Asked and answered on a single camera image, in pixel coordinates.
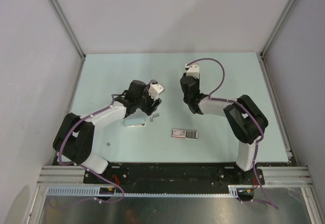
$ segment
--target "metal sheet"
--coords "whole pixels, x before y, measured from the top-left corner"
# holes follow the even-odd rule
[[[273,209],[261,203],[240,204],[236,199],[218,198],[125,198],[116,204],[99,204],[92,200],[64,210],[45,205],[41,224],[268,224],[311,223],[300,188],[267,189],[279,206]],[[262,198],[260,190],[256,198]],[[47,197],[52,205],[71,205],[80,197]]]

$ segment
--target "cable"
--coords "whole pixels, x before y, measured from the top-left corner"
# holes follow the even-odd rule
[[[240,203],[259,202],[259,203],[265,203],[265,204],[273,206],[269,201],[266,201],[266,200],[245,200],[245,201],[243,201],[243,200],[240,199],[240,197],[237,197],[237,200],[239,200]]]
[[[60,165],[62,165],[62,166],[67,166],[67,165],[73,163],[73,162],[64,163],[64,162],[62,161],[62,153],[63,153],[63,149],[64,149],[64,147],[65,147],[65,145],[66,145],[66,143],[67,143],[69,137],[72,135],[73,131],[77,128],[77,126],[79,126],[83,121],[85,121],[85,120],[91,118],[92,116],[97,115],[97,114],[99,114],[99,113],[101,113],[101,112],[103,112],[103,111],[105,111],[105,110],[110,109],[110,108],[112,107],[112,105],[114,104],[114,101],[115,101],[115,98],[114,98],[114,97],[115,97],[115,96],[123,96],[124,94],[125,94],[125,92],[123,92],[122,94],[112,94],[112,102],[111,102],[110,105],[108,105],[108,106],[106,106],[106,107],[104,107],[104,108],[102,108],[102,109],[100,109],[100,110],[98,110],[98,111],[95,111],[95,112],[92,113],[92,114],[89,114],[89,115],[83,117],[82,119],[80,119],[76,124],[74,124],[74,125],[71,127],[71,129],[70,129],[69,132],[67,133],[66,137],[64,138],[64,140],[63,140],[63,142],[62,142],[62,144],[61,144],[60,150],[59,150],[58,161],[59,161],[59,164],[60,164]],[[99,200],[99,203],[101,203],[101,202],[104,202],[104,203],[116,203],[116,202],[121,201],[121,200],[124,198],[125,192],[124,192],[124,190],[123,190],[123,189],[122,189],[118,184],[116,184],[116,183],[114,183],[114,182],[111,182],[110,180],[108,180],[108,179],[102,177],[102,176],[101,176],[100,174],[98,174],[97,172],[95,172],[95,171],[93,171],[93,170],[91,170],[91,169],[88,169],[88,168],[86,168],[86,167],[83,166],[83,165],[80,165],[80,166],[81,166],[82,168],[84,168],[86,171],[89,171],[90,173],[92,173],[93,175],[95,175],[96,177],[98,177],[99,179],[101,179],[101,180],[103,180],[103,181],[105,181],[105,182],[107,182],[107,183],[109,183],[109,184],[115,186],[115,187],[118,188],[119,190],[121,190],[121,192],[122,192],[122,196],[121,196],[119,199],[114,200],[114,201]],[[93,198],[86,198],[86,199],[83,199],[83,200],[81,200],[81,201],[78,201],[78,202],[76,202],[76,203],[74,203],[74,204],[78,204],[78,203],[80,203],[80,202],[87,201],[87,200],[91,200],[91,199],[93,199]]]
[[[193,63],[196,63],[196,62],[198,62],[198,61],[200,61],[200,60],[212,60],[212,61],[215,61],[216,63],[218,63],[219,64],[219,66],[221,67],[221,69],[222,69],[222,80],[221,80],[221,82],[220,82],[220,84],[214,89],[214,90],[212,90],[210,93],[209,93],[209,99],[211,99],[211,95],[213,94],[213,93],[215,93],[221,86],[222,86],[222,84],[223,84],[223,82],[224,82],[224,78],[225,78],[225,71],[224,71],[224,67],[223,67],[223,65],[221,64],[221,62],[219,62],[218,60],[216,60],[216,59],[213,59],[213,58],[200,58],[200,59],[196,59],[196,60],[194,60],[194,61],[192,61],[192,62],[190,62],[190,63],[188,63],[187,64],[187,66],[189,66],[189,65],[192,65]]]
[[[255,144],[255,152],[254,152],[254,157],[253,157],[253,161],[252,161],[252,165],[253,165],[253,171],[254,171],[254,174],[255,174],[255,178],[265,196],[265,198],[268,199],[268,201],[265,201],[265,200],[255,200],[255,202],[263,202],[263,203],[267,203],[267,204],[270,204],[272,205],[276,210],[279,209],[279,207],[277,207],[273,201],[270,199],[270,197],[267,195],[267,193],[265,192],[260,180],[259,180],[259,177],[258,177],[258,174],[256,172],[256,165],[255,165],[255,162],[256,162],[256,157],[257,157],[257,152],[258,152],[258,144],[260,141],[263,140],[264,138],[264,132],[262,130],[262,128],[260,127],[260,125],[258,124],[258,122],[255,120],[255,118],[252,116],[252,114],[250,114],[250,112],[242,105],[240,104],[239,102],[237,101],[234,101],[234,100],[227,100],[227,99],[222,99],[222,98],[211,98],[212,101],[222,101],[222,102],[228,102],[228,103],[234,103],[236,104],[237,106],[239,106],[248,116],[249,118],[254,122],[254,124],[256,125],[258,131],[259,131],[259,134],[261,135],[261,137],[259,139],[256,140],[256,144]]]
[[[253,178],[254,190],[258,188],[258,182]]]
[[[81,202],[85,202],[85,201],[89,201],[89,200],[94,200],[94,197],[86,198],[86,199],[81,199],[81,200],[79,200],[77,202],[74,202],[74,203],[72,203],[70,205],[65,205],[65,206],[60,206],[60,207],[57,207],[57,206],[52,205],[51,204],[51,198],[46,198],[46,201],[45,202],[46,202],[46,204],[48,204],[53,209],[65,210],[65,209],[69,209],[69,208],[71,208],[71,207],[73,207],[73,206],[75,206],[75,205],[77,205],[77,204],[79,204]]]
[[[222,102],[227,102],[227,103],[234,103],[236,104],[237,106],[239,106],[249,117],[250,119],[254,122],[254,124],[256,125],[258,131],[259,131],[259,134],[261,135],[261,137],[259,139],[256,140],[256,143],[255,143],[255,152],[254,152],[254,157],[253,157],[253,160],[252,160],[252,167],[253,167],[253,171],[254,171],[254,174],[255,174],[255,177],[256,177],[256,180],[257,180],[257,183],[259,184],[264,196],[268,199],[268,201],[265,201],[265,200],[254,200],[253,202],[262,202],[262,203],[267,203],[267,204],[270,204],[272,205],[276,210],[278,210],[279,208],[272,202],[272,200],[269,198],[269,196],[266,194],[264,188],[262,187],[262,184],[259,180],[259,177],[257,175],[257,172],[256,172],[256,157],[257,157],[257,152],[258,152],[258,144],[260,141],[263,140],[264,138],[264,132],[262,130],[262,128],[260,127],[260,125],[258,124],[258,122],[255,120],[255,118],[249,113],[249,111],[242,105],[240,104],[239,102],[237,101],[234,101],[234,100],[227,100],[227,99],[222,99],[222,98],[211,98],[211,95],[213,93],[215,93],[223,84],[224,82],[224,78],[225,78],[225,70],[224,70],[224,67],[223,65],[221,64],[221,62],[217,61],[216,59],[213,59],[213,58],[200,58],[200,59],[196,59],[190,63],[187,64],[187,66],[193,64],[193,63],[196,63],[198,61],[201,61],[201,60],[212,60],[212,61],[215,61],[216,63],[218,63],[222,69],[222,80],[220,82],[220,84],[214,89],[212,90],[209,95],[208,95],[208,98],[212,101],[222,101]]]
[[[115,183],[117,183],[117,185],[120,185],[120,181],[118,180],[117,176],[116,175],[113,175],[113,177],[115,178]]]

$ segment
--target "red wire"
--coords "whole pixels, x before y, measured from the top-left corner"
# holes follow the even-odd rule
[[[117,176],[116,175],[113,175],[114,179],[115,179],[115,183],[117,185],[120,185],[120,181],[118,180]]]
[[[257,183],[257,181],[255,180],[255,178],[253,178],[253,183],[254,183],[254,185],[256,185],[256,187],[254,187],[254,189],[257,189],[257,188],[258,188],[258,183]]]

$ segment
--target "robotic arm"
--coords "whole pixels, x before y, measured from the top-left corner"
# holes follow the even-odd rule
[[[165,88],[157,81],[146,85],[144,82],[134,80],[128,90],[114,99],[113,103],[90,114],[89,118],[78,125],[74,133],[69,135],[62,154],[78,165],[83,165],[101,174],[108,166],[107,160],[92,152],[94,133],[107,125],[124,119],[141,109],[150,116],[161,104],[159,95]],[[63,141],[71,128],[84,116],[69,113],[65,116],[62,125],[53,142],[53,148],[59,152]]]
[[[210,99],[200,92],[200,67],[197,63],[185,66],[185,73],[180,80],[184,93],[184,102],[193,114],[214,114],[224,116],[239,140],[236,165],[244,172],[252,169],[255,152],[255,140],[260,136],[259,130],[250,117],[244,117],[245,112],[235,103],[227,100]],[[237,102],[243,105],[258,122],[263,132],[268,126],[268,120],[248,95],[242,95]]]

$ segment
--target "light blue table surface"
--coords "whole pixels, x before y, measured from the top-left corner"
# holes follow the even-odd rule
[[[75,114],[90,113],[111,102],[111,94],[122,93],[134,79],[148,83],[156,79],[166,88],[162,104],[150,122],[138,110],[128,118],[144,117],[146,126],[125,127],[123,120],[99,131],[93,150],[111,162],[231,162],[238,154],[238,140],[224,117],[194,115],[183,102],[179,80],[184,65],[202,57],[219,60],[225,81],[214,97],[235,99],[249,95],[269,120],[257,160],[285,162],[287,155],[266,89],[257,56],[247,53],[149,53],[89,54],[72,106]],[[221,80],[221,68],[213,61],[200,62],[201,91],[209,93]],[[199,139],[176,139],[172,129],[198,130]]]

